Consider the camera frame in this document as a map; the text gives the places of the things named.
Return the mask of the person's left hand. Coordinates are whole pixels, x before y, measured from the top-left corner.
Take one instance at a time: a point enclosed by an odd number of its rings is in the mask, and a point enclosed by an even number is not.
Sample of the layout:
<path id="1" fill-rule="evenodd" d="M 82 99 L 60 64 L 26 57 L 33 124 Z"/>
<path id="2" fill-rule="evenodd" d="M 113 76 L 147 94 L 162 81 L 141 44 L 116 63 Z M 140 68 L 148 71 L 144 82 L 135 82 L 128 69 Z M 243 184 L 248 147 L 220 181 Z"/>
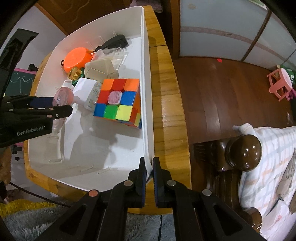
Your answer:
<path id="1" fill-rule="evenodd" d="M 0 158 L 0 180 L 5 185 L 11 181 L 11 149 L 7 147 Z"/>

